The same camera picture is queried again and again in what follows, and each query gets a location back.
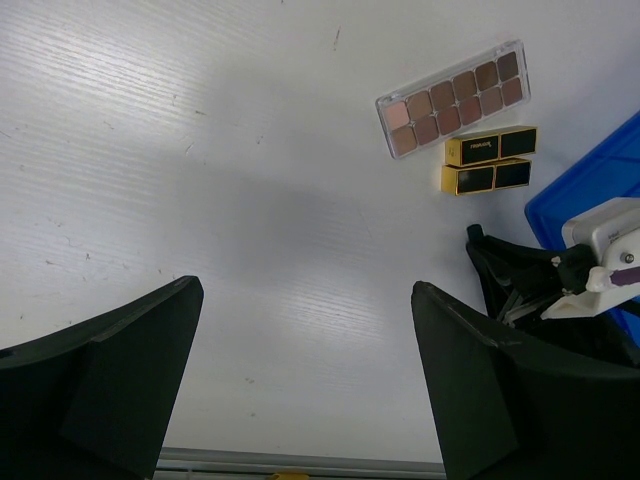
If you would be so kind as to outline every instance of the white wooden surface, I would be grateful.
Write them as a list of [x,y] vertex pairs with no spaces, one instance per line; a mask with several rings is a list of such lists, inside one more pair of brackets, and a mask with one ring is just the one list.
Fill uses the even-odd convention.
[[[640,108],[637,0],[0,1],[0,342],[198,275],[166,445],[440,461],[409,297],[480,308],[465,227],[523,207]],[[373,102],[507,34],[533,185],[437,192]]]

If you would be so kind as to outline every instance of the clear plastic palette case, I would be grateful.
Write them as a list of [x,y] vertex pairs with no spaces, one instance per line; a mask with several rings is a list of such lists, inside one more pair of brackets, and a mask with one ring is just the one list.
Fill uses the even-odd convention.
[[458,135],[531,98],[524,45],[512,40],[376,100],[393,158]]

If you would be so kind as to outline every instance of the brown eyeshadow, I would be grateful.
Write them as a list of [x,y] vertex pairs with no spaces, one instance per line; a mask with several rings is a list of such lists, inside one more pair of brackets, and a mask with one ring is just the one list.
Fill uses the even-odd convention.
[[442,82],[431,88],[431,100],[433,101],[433,108],[437,111],[453,105],[456,99],[453,96],[451,82]]
[[413,128],[416,131],[419,145],[426,145],[440,136],[435,117],[422,118],[416,122]]
[[416,137],[413,134],[413,128],[401,127],[391,133],[393,140],[393,147],[396,152],[396,156],[401,157],[405,153],[409,153],[418,146],[416,143]]
[[491,115],[502,108],[502,96],[500,95],[500,88],[492,88],[487,90],[480,96],[480,103],[482,104],[482,113],[485,115]]
[[465,100],[476,94],[476,78],[473,72],[464,72],[453,79],[453,89],[458,100]]
[[480,108],[478,97],[471,97],[465,100],[458,108],[460,109],[460,121],[463,125],[469,125],[482,117],[482,109]]
[[498,71],[494,62],[485,63],[476,68],[478,89],[482,92],[498,84]]
[[418,120],[429,115],[433,111],[429,94],[427,92],[418,92],[410,96],[407,99],[407,110],[409,110],[411,120]]
[[456,107],[450,107],[438,114],[438,126],[442,135],[448,135],[460,128],[460,116]]
[[522,100],[520,78],[514,78],[502,85],[502,98],[504,98],[504,104],[507,106]]
[[516,52],[508,53],[498,59],[498,72],[500,73],[500,80],[503,82],[518,75]]

